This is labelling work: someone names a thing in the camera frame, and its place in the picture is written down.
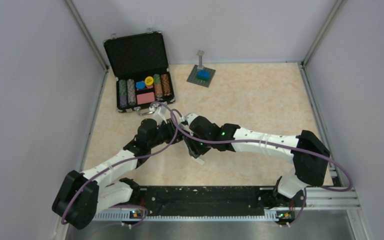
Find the white remote control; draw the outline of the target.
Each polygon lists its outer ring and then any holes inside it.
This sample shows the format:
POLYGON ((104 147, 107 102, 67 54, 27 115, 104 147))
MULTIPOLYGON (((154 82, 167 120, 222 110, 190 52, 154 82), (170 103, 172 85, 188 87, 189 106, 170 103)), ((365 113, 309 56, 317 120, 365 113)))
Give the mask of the white remote control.
POLYGON ((204 165, 205 164, 205 161, 203 159, 199 158, 199 157, 197 157, 197 158, 192 157, 192 160, 194 162, 200 164, 200 165, 204 165))

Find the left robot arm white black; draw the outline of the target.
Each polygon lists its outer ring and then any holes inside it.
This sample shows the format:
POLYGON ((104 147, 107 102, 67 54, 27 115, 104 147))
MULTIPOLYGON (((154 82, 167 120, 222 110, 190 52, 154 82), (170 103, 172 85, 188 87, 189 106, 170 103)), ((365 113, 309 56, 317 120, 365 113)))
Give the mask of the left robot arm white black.
POLYGON ((170 120, 157 123, 143 120, 133 139, 116 155, 88 170, 68 172, 51 206, 61 224, 84 229, 96 214, 118 204, 134 207, 140 193, 126 182, 117 181, 123 174, 143 165, 155 154, 152 149, 169 147, 183 140, 183 134, 170 120))

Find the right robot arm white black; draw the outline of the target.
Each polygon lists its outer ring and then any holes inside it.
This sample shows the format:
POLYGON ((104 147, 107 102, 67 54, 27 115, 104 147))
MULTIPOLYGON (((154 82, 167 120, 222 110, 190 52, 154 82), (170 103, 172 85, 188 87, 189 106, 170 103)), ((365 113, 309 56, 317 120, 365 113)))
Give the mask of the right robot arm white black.
POLYGON ((194 113, 182 117, 181 124, 189 129, 190 153, 194 158, 216 149, 262 154, 292 164, 293 169, 281 176, 273 192, 273 200, 279 206, 287 206, 304 188, 320 187, 324 183, 330 151, 309 130, 302 130, 299 135, 269 134, 232 123, 218 126, 194 113))

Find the blue poker chip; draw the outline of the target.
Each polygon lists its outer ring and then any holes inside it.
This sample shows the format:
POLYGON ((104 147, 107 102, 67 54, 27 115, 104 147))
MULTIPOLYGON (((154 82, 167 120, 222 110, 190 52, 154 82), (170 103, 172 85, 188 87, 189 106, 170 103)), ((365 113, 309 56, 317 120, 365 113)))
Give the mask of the blue poker chip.
POLYGON ((135 83, 135 87, 136 87, 136 89, 137 89, 138 91, 141 91, 141 90, 144 90, 144 89, 147 88, 147 87, 146 87, 146 84, 145 84, 144 81, 138 81, 138 82, 136 82, 136 83, 135 83))

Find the yellow poker chip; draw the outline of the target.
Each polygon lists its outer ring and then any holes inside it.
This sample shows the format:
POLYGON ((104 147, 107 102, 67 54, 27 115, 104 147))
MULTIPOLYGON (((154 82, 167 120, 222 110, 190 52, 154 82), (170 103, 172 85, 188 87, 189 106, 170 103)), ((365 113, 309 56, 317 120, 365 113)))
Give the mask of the yellow poker chip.
POLYGON ((144 83, 146 86, 152 86, 154 84, 154 78, 152 76, 147 76, 144 83))

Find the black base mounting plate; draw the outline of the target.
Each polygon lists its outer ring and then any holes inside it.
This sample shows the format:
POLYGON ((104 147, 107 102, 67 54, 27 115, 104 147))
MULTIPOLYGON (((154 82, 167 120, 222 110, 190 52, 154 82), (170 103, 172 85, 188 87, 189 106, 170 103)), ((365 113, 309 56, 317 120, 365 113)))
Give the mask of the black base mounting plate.
POLYGON ((303 201, 302 190, 287 198, 265 186, 141 186, 128 204, 152 217, 259 217, 275 208, 297 210, 303 201))

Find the grey lego baseplate with bricks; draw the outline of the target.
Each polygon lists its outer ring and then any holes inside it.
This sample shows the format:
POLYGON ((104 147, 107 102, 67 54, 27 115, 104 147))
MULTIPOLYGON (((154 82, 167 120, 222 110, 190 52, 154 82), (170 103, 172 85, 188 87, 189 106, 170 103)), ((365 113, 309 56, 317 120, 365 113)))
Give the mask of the grey lego baseplate with bricks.
POLYGON ((198 64, 194 65, 186 81, 188 83, 208 88, 216 74, 216 70, 204 66, 204 54, 204 50, 199 49, 197 51, 196 55, 198 56, 198 64))

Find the black poker chip case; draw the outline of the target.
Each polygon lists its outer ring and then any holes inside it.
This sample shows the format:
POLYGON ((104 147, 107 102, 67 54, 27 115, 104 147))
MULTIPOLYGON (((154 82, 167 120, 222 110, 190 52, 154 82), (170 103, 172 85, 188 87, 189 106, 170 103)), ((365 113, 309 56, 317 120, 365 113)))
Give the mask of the black poker chip case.
POLYGON ((116 109, 129 113, 154 101, 173 104, 176 95, 161 31, 107 39, 104 50, 116 79, 116 109), (137 90, 136 82, 154 78, 153 85, 137 90))

